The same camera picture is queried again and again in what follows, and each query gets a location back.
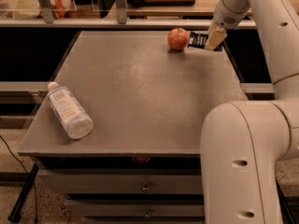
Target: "speckled floor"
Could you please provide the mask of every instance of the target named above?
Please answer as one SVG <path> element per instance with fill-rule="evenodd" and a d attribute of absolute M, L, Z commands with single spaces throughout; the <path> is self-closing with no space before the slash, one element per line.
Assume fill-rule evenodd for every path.
<path fill-rule="evenodd" d="M 30 172 L 33 162 L 26 157 L 17 155 L 20 146 L 21 136 L 24 130 L 0 130 L 0 134 L 7 141 L 13 153 L 21 160 L 28 172 Z M 21 165 L 15 161 L 7 150 L 5 144 L 0 141 L 0 172 L 24 172 Z M 11 214 L 13 206 L 17 201 L 21 187 L 4 185 L 0 186 L 0 223 L 10 224 L 7 219 Z M 64 206 L 64 196 L 57 195 L 50 191 L 37 177 L 36 178 L 37 194 L 37 217 L 38 224 L 66 224 L 81 223 L 80 218 L 72 217 L 70 212 Z M 20 212 L 21 224 L 34 224 L 36 218 L 35 190 L 31 189 L 27 199 Z"/>
<path fill-rule="evenodd" d="M 13 153 L 21 160 L 28 171 L 33 162 L 26 157 L 17 155 L 21 137 L 25 130 L 1 129 L 0 134 L 5 138 Z M 13 159 L 5 144 L 0 140 L 0 172 L 23 172 L 21 165 Z M 299 197 L 299 159 L 279 161 L 277 164 L 278 182 L 286 197 Z M 0 223 L 10 224 L 7 220 L 17 201 L 21 187 L 0 186 Z M 57 195 L 48 189 L 37 177 L 37 217 L 39 224 L 77 224 L 80 218 L 73 217 L 64 206 L 64 196 Z M 21 210 L 21 224 L 34 224 L 36 218 L 35 190 L 31 189 Z"/>

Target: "white bottle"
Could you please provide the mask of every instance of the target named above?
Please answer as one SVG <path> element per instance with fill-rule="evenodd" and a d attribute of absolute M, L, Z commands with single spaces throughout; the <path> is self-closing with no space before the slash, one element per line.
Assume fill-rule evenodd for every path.
<path fill-rule="evenodd" d="M 48 85 L 47 99 L 68 136 L 80 139 L 93 129 L 93 121 L 71 91 L 56 82 Z"/>

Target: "drawer handle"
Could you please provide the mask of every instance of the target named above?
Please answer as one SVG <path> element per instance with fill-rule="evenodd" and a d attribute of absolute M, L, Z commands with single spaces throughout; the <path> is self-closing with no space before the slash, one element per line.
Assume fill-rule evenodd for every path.
<path fill-rule="evenodd" d="M 144 215 L 145 218 L 151 218 L 150 210 L 147 210 L 147 213 Z"/>
<path fill-rule="evenodd" d="M 143 188 L 141 188 L 141 191 L 142 191 L 143 193 L 148 193 L 148 192 L 150 192 L 149 184 L 148 184 L 147 182 L 144 182 L 144 186 L 143 186 Z"/>

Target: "drawer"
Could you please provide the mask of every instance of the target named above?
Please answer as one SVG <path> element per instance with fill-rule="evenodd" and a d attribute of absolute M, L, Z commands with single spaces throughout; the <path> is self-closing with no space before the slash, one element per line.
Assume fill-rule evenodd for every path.
<path fill-rule="evenodd" d="M 54 192 L 202 194 L 202 179 L 192 172 L 103 172 L 102 170 L 40 170 L 38 176 Z"/>
<path fill-rule="evenodd" d="M 203 217 L 201 200 L 67 200 L 65 206 L 77 217 Z"/>
<path fill-rule="evenodd" d="M 204 217 L 129 218 L 83 217 L 83 224 L 205 224 Z"/>

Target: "red apple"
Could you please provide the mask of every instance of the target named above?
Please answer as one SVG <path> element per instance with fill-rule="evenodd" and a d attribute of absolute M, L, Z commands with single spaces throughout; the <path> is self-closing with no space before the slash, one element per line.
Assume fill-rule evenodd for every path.
<path fill-rule="evenodd" d="M 147 163 L 150 160 L 150 158 L 148 158 L 148 157 L 132 157 L 132 160 L 134 162 L 144 164 L 144 163 Z"/>
<path fill-rule="evenodd" d="M 189 41 L 189 34 L 183 28 L 175 28 L 168 33 L 168 44 L 176 51 L 184 50 Z"/>

